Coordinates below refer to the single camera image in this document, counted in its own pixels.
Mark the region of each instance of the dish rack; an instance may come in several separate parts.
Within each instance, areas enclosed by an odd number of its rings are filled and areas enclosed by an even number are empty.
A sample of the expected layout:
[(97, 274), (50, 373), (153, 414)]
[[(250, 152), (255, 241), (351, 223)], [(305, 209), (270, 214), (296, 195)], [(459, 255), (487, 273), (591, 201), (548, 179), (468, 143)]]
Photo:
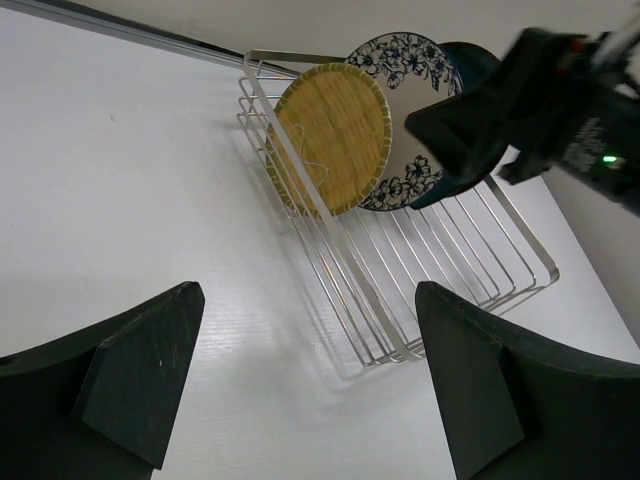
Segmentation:
[[(239, 80), (237, 118), (265, 167), (267, 162), (284, 165), (279, 152), (265, 148), (268, 126), (294, 166), (300, 182), (284, 181), (283, 173), (291, 180), (294, 172), (274, 169), (290, 198), (301, 199), (293, 207), (283, 204), (283, 212), (360, 362), (420, 359), (425, 352), (413, 304), (418, 282), (437, 281), (484, 310), (504, 314), (556, 282), (558, 268), (492, 177), (419, 211), (356, 208), (332, 217), (305, 170), (304, 153), (296, 152), (273, 110), (297, 75), (264, 62), (297, 66), (343, 60), (249, 52)], [(315, 217), (308, 215), (309, 201)]]

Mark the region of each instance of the white plate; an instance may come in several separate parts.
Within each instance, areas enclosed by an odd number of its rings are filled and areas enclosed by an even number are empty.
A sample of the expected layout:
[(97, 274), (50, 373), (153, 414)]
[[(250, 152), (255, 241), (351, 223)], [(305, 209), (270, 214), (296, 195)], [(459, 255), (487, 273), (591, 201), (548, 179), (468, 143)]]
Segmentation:
[(389, 33), (368, 41), (346, 60), (382, 88), (391, 109), (393, 141), (380, 183), (360, 204), (396, 210), (420, 198), (442, 178), (442, 166), (404, 128), (407, 115), (457, 95), (462, 79), (446, 53), (416, 33)]

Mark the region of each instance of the wire rack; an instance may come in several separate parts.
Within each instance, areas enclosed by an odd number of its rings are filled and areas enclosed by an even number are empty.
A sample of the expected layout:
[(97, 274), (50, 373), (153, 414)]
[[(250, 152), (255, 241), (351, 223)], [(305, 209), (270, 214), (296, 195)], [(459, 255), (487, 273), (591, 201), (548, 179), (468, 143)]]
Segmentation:
[[(265, 167), (269, 162), (284, 165), (278, 152), (265, 148), (268, 127), (280, 138), (304, 188), (286, 191), (291, 198), (308, 199), (294, 207), (283, 204), (283, 213), (360, 362), (370, 366), (420, 359), (424, 346), (413, 304), (418, 282), (437, 281), (487, 311), (504, 314), (557, 281), (559, 272), (491, 177), (467, 193), (419, 211), (356, 208), (332, 217), (306, 173), (303, 155), (273, 110), (296, 75), (274, 73), (264, 62), (298, 66), (342, 60), (249, 52), (239, 81), (237, 117)], [(296, 185), (282, 178), (291, 179), (294, 172), (275, 170), (281, 185)], [(319, 215), (309, 215), (313, 210)]]

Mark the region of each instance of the white table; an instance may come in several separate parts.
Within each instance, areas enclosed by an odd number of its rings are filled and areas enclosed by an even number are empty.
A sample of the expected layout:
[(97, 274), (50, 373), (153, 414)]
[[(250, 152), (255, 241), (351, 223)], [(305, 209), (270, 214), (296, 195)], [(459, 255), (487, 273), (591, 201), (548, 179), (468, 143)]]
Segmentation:
[[(237, 127), (238, 70), (1, 9), (0, 62), (0, 356), (197, 280), (154, 478), (453, 478), (427, 364), (360, 370), (291, 295), (311, 272)], [(561, 271), (508, 318), (640, 362), (544, 184), (507, 192)]]

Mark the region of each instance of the white tabletop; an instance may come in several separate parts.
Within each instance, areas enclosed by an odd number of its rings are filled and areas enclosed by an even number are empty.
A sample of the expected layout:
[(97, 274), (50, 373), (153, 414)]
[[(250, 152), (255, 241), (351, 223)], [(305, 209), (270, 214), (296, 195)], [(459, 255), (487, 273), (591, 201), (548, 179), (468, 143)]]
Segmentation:
[[(0, 356), (184, 280), (205, 316), (162, 479), (453, 478), (426, 362), (362, 371), (235, 119), (238, 70), (0, 10)], [(640, 351), (540, 180), (561, 280), (508, 318)]]

